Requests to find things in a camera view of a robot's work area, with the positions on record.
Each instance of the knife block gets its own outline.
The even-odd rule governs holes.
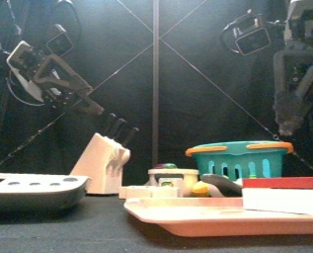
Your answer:
[[[130,149],[99,133],[94,133],[70,175],[91,178],[87,194],[118,194],[122,186],[123,165]]]

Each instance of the black table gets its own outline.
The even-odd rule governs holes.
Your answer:
[[[313,252],[313,235],[178,237],[135,219],[117,196],[85,197],[59,213],[0,213],[0,253]]]

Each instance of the book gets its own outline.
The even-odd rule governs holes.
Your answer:
[[[244,208],[313,215],[313,189],[244,188]]]
[[[244,179],[244,188],[313,189],[313,177]]]

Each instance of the teal basket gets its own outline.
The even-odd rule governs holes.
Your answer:
[[[200,176],[217,174],[237,181],[281,177],[282,156],[292,151],[289,142],[236,141],[198,145],[185,154],[194,158]]]

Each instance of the pink tray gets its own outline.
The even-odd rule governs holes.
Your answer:
[[[245,211],[242,198],[127,199],[125,209],[178,236],[313,234],[313,215]]]

